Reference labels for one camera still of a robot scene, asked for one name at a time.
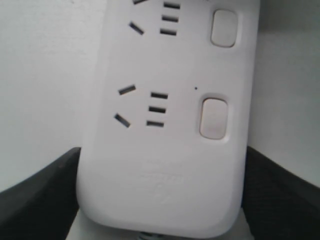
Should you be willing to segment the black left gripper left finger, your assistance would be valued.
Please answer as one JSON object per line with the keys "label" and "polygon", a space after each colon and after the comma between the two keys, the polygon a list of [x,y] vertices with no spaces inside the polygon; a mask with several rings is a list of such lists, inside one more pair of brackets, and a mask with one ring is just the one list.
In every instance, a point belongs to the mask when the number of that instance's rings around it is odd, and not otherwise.
{"label": "black left gripper left finger", "polygon": [[79,210],[76,178],[81,148],[74,147],[0,193],[2,240],[65,240]]}

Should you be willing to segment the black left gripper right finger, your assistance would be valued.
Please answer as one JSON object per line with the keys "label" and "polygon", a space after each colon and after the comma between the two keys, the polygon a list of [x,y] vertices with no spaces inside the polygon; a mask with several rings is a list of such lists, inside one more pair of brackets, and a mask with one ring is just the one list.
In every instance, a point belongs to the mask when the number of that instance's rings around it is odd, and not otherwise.
{"label": "black left gripper right finger", "polygon": [[320,189],[247,147],[241,207],[256,240],[318,240]]}

